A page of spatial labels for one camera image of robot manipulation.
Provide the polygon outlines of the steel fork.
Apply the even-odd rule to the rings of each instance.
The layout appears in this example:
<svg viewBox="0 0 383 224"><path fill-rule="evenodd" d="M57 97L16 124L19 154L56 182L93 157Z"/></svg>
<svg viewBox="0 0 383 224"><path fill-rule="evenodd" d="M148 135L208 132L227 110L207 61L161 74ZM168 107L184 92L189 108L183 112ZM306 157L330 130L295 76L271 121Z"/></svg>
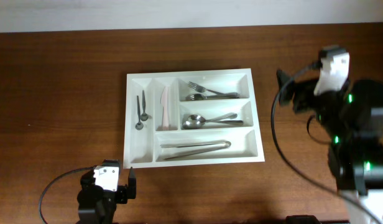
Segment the steel fork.
<svg viewBox="0 0 383 224"><path fill-rule="evenodd" d="M223 99L233 99L239 98L239 93L225 93L218 95L204 95L202 93L195 93L187 95L180 99L180 101L201 101L201 100L223 100Z"/></svg>
<svg viewBox="0 0 383 224"><path fill-rule="evenodd" d="M188 82L188 87L190 87L192 90L197 91L198 93L204 93L204 92L208 91L208 92L214 93L216 95L221 95L221 92L207 89L207 88L205 88L205 87L203 87L197 83L194 83L194 82Z"/></svg>

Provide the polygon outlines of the small steel teaspoon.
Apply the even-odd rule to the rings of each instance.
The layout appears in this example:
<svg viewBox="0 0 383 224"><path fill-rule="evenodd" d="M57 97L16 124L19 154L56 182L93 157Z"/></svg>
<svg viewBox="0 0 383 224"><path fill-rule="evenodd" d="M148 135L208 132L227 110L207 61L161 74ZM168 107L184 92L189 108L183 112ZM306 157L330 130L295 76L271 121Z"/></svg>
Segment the small steel teaspoon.
<svg viewBox="0 0 383 224"><path fill-rule="evenodd" d="M141 114L141 120L147 121L149 119L149 115L145 111L146 109L146 100L145 100L145 91L142 91L142 114Z"/></svg>
<svg viewBox="0 0 383 224"><path fill-rule="evenodd" d="M140 131L143 129L144 125L141 121L141 108L140 108L140 101L139 101L139 97L136 96L136 103L137 103L137 118L138 118L138 121L135 125L135 128Z"/></svg>

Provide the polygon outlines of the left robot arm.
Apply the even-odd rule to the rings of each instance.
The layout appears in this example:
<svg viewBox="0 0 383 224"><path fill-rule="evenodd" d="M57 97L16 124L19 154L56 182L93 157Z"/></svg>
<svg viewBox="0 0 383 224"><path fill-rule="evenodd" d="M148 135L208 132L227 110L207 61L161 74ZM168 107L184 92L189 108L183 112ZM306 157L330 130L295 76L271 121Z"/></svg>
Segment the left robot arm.
<svg viewBox="0 0 383 224"><path fill-rule="evenodd" d="M118 160L104 160L82 175L77 195L80 223L110 224L118 205L125 205L137 195L137 179L129 169L127 184L119 185L121 166Z"/></svg>

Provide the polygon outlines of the steel tongs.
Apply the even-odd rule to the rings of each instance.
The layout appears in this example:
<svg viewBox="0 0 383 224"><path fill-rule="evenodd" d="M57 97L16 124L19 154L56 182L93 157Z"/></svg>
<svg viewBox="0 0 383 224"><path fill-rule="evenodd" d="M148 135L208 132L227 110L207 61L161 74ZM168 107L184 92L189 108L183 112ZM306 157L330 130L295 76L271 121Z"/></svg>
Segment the steel tongs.
<svg viewBox="0 0 383 224"><path fill-rule="evenodd" d="M198 142L192 144L161 144L162 149L186 149L186 151L177 151L166 157L165 160L178 159L181 157L194 156L197 154L203 154L207 152L218 151L231 147L230 141L210 141L210 142Z"/></svg>

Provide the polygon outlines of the white plastic knife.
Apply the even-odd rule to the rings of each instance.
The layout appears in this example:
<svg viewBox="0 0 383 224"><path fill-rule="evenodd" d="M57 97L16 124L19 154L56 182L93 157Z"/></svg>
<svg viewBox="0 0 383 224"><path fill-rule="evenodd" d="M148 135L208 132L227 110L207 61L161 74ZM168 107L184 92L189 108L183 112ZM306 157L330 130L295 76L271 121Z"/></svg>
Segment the white plastic knife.
<svg viewBox="0 0 383 224"><path fill-rule="evenodd" d="M162 130L169 130L169 118L168 118L168 87L165 86L161 95L162 105Z"/></svg>

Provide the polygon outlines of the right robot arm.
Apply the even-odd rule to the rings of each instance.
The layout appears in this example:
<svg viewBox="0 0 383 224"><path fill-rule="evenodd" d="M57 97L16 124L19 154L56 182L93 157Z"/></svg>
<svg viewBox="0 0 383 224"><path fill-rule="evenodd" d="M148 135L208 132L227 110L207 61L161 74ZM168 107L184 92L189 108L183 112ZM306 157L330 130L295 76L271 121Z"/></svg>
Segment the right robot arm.
<svg viewBox="0 0 383 224"><path fill-rule="evenodd" d="M347 206L350 223L383 223L383 83L352 82L349 52L328 46L294 75L277 70L274 106L309 112L328 134L332 194Z"/></svg>

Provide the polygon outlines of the steel tablespoon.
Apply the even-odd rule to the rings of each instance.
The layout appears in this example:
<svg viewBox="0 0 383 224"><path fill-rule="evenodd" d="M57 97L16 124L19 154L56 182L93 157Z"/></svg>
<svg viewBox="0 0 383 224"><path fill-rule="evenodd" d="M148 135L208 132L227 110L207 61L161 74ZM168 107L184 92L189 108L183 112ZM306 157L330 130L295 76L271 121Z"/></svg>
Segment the steel tablespoon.
<svg viewBox="0 0 383 224"><path fill-rule="evenodd" d="M198 115L198 114L191 114L189 117L188 117L188 121L199 121L199 122L202 122L202 123L205 123L205 122L214 122L214 121L221 121L221 120L224 120L224 119L234 119L234 118L237 118L237 114L236 113L228 113L228 114L224 114L224 115L221 115L221 116L218 116L218 117L215 117L215 118L211 118L211 119L206 119L204 118L203 116L201 115Z"/></svg>
<svg viewBox="0 0 383 224"><path fill-rule="evenodd" d="M182 124L184 129L201 129L206 124L210 122L201 122L201 121L186 121ZM226 120L226 121L215 121L216 124L229 124L233 126L242 126L244 121L242 120Z"/></svg>

